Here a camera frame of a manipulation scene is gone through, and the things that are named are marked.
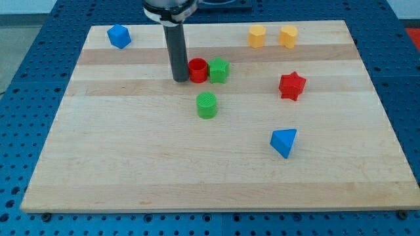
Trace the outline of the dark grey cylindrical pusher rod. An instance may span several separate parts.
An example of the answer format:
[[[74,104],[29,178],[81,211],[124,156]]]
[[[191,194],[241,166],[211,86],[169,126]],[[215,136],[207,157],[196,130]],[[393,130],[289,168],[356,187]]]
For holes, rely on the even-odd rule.
[[[183,83],[189,80],[188,58],[183,24],[163,27],[173,80]]]

